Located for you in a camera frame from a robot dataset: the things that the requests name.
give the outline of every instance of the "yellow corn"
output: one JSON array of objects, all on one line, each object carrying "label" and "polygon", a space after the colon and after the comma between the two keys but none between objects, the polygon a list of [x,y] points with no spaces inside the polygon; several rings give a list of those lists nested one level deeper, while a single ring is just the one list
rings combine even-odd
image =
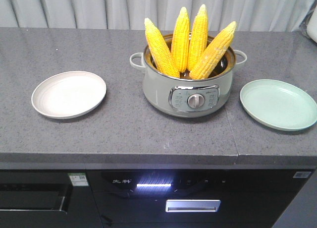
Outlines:
[{"label": "yellow corn", "polygon": [[168,76],[179,78],[179,72],[174,66],[172,54],[159,31],[159,29],[145,18],[145,37],[147,39],[151,55],[157,66],[157,70]]},{"label": "yellow corn", "polygon": [[211,41],[198,59],[195,67],[190,71],[189,76],[192,79],[205,79],[209,77],[230,46],[236,26],[237,23],[235,21],[231,22]]},{"label": "yellow corn", "polygon": [[189,25],[190,21],[187,9],[182,7],[177,17],[171,45],[171,54],[175,67],[181,73],[185,72],[187,68]]},{"label": "yellow corn", "polygon": [[208,40],[208,15],[206,5],[203,4],[199,8],[197,16],[195,17],[191,39],[189,43],[189,54],[187,69],[191,71],[202,55],[207,46]]}]

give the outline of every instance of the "gray quartz countertop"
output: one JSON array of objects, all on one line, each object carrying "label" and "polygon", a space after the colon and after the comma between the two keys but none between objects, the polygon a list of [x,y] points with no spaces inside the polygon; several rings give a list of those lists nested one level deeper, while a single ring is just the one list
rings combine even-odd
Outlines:
[{"label": "gray quartz countertop", "polygon": [[[178,118],[151,106],[142,72],[129,57],[142,52],[144,31],[0,28],[0,165],[317,165],[317,126],[268,128],[242,108],[240,90],[257,79],[293,84],[317,100],[317,45],[300,32],[236,32],[232,47],[248,55],[234,72],[229,100],[200,118]],[[78,118],[37,113],[33,90],[55,74],[99,75],[107,92]]]}]

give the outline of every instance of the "dishwasher handle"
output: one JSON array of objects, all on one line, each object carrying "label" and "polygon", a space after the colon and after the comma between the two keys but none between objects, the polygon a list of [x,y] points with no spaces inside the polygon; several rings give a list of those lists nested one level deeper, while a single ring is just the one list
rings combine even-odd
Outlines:
[{"label": "dishwasher handle", "polygon": [[217,212],[220,200],[167,200],[166,212]]}]

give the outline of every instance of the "control knob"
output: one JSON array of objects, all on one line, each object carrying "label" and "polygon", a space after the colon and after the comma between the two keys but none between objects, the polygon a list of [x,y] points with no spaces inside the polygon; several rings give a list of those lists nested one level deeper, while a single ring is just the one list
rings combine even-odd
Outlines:
[{"label": "control knob", "polygon": [[201,94],[190,95],[187,99],[188,106],[193,109],[200,108],[204,103],[205,98]]}]

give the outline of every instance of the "white plate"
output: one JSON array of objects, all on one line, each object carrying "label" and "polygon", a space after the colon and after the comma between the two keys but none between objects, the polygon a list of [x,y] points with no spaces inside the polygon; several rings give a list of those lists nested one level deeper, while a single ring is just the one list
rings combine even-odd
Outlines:
[{"label": "white plate", "polygon": [[251,117],[274,129],[302,130],[317,121],[317,104],[311,96],[282,81],[249,82],[241,89],[240,100]]},{"label": "white plate", "polygon": [[95,109],[106,94],[106,83],[94,73],[70,71],[40,83],[32,94],[39,113],[56,119],[69,119]]}]

